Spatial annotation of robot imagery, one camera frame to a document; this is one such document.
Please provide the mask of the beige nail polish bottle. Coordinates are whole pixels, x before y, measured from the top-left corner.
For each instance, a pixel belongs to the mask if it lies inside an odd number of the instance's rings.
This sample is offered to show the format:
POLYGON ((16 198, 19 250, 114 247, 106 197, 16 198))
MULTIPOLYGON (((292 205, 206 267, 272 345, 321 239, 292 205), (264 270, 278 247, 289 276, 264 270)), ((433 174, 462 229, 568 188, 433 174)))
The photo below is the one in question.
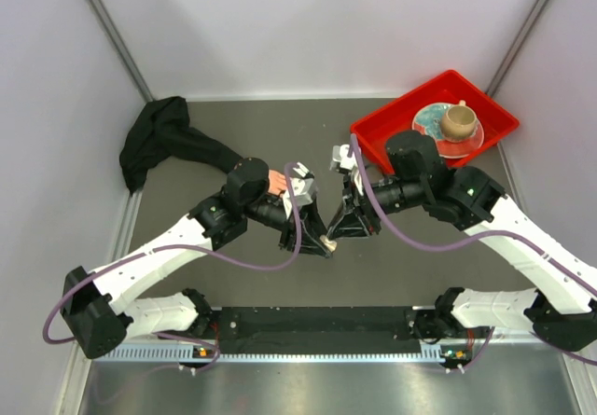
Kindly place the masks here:
POLYGON ((321 242, 325 245, 326 249, 330 252, 334 252, 337 249, 337 242, 330 240, 327 236, 323 235, 321 237, 321 242))

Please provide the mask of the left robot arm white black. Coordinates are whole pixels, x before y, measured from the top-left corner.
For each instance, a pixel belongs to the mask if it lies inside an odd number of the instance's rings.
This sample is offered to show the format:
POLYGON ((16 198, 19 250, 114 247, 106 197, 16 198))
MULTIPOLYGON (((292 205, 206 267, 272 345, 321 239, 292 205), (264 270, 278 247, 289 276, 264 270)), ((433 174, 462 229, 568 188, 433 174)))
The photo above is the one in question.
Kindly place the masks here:
POLYGON ((242 159, 218 192, 200 201, 157 238, 109 265, 65 277, 63 320, 89 359, 100 358, 123 341, 161 332, 191 338, 205 335, 213 311, 197 290, 145 298, 144 292, 186 264, 237 240, 256 221, 280 233, 279 246, 291 252, 330 258, 336 244, 326 235, 317 209, 312 172, 301 163, 287 172, 287 190, 269 194, 269 167, 242 159))

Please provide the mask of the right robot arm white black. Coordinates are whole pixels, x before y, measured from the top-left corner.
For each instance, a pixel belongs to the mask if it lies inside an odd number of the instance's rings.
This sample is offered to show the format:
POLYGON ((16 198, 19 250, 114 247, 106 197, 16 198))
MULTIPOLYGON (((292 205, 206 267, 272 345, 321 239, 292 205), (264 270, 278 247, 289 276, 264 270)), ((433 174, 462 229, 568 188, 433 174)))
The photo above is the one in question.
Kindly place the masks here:
POLYGON ((343 176, 341 204, 328 227, 331 240, 366 238, 388 228, 402 242, 430 253, 482 242, 532 283, 522 291, 480 292, 451 287, 433 309, 415 317, 422 339, 495 327, 526 331, 567 353, 596 341, 596 269, 534 223, 505 189, 476 167, 451 168, 435 141, 403 131, 387 144, 392 171, 373 184, 357 139, 332 150, 330 168, 343 176), (465 238, 427 244, 407 236, 389 216, 420 207, 465 238))

